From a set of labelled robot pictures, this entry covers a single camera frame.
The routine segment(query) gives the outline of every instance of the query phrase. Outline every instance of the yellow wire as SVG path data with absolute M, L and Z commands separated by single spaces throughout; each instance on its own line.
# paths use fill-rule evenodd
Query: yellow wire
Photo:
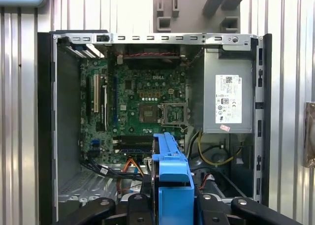
M 214 162 L 211 162 L 209 160 L 207 160 L 203 155 L 202 155 L 202 151 L 201 151 L 201 136 L 202 136 L 202 131 L 199 132 L 199 135 L 198 135 L 198 151 L 200 153 L 200 156 L 202 158 L 202 160 L 204 160 L 207 164 L 210 164 L 212 166 L 220 166 L 220 165 L 223 165 L 223 164 L 226 164 L 230 161 L 232 161 L 234 159 L 234 156 L 231 156 L 230 158 L 228 158 L 227 160 L 223 161 L 223 162 L 218 162 L 218 163 L 214 163 Z M 238 150 L 238 152 L 236 152 L 236 155 L 238 155 L 240 152 L 242 151 L 242 148 Z

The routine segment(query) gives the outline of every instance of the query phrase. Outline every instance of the expansion slot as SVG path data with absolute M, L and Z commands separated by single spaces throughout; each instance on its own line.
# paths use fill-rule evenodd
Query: expansion slot
M 85 110 L 88 119 L 88 123 L 90 123 L 91 119 L 91 79 L 90 77 L 86 77 L 86 86 L 85 86 Z
M 100 122 L 96 125 L 96 131 L 106 131 L 107 125 L 107 116 L 106 116 L 106 108 L 107 108 L 107 84 L 105 77 L 101 77 L 100 80 Z
M 118 88 L 118 83 L 117 83 L 117 76 L 114 77 L 114 124 L 117 123 L 117 88 Z
M 98 98 L 99 98 L 99 75 L 95 74 L 94 75 L 94 112 L 98 113 Z

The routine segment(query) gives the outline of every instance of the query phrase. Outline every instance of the metal wall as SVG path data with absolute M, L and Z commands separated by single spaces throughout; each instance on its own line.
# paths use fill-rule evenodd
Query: metal wall
M 49 0 L 1 11 L 0 225 L 38 224 L 36 33 L 151 32 L 153 0 Z M 303 158 L 304 103 L 315 100 L 315 0 L 243 0 L 241 32 L 273 34 L 270 206 L 315 224 L 314 171 Z
M 315 0 L 246 0 L 241 32 L 273 34 L 271 208 L 315 225 L 314 170 L 302 167 L 304 107 L 314 101 Z
M 152 32 L 153 0 L 49 0 L 1 11 L 0 225 L 38 224 L 36 33 L 61 29 Z

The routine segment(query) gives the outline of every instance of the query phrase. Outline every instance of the red wire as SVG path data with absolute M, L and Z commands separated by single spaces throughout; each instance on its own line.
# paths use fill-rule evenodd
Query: red wire
M 178 53 L 138 53 L 138 54 L 117 54 L 117 55 L 124 55 L 126 57 L 136 57 L 136 56 L 166 56 L 166 55 L 179 55 Z
M 207 178 L 209 175 L 211 175 L 211 173 L 206 174 L 206 176 L 203 178 L 203 182 L 201 184 L 201 187 L 199 187 L 200 190 L 202 190 L 205 187 L 206 181 L 207 181 Z

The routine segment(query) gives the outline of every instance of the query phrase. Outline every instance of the warning sticker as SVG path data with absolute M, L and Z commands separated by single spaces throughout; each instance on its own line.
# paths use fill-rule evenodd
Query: warning sticker
M 242 123 L 242 78 L 216 75 L 216 123 Z

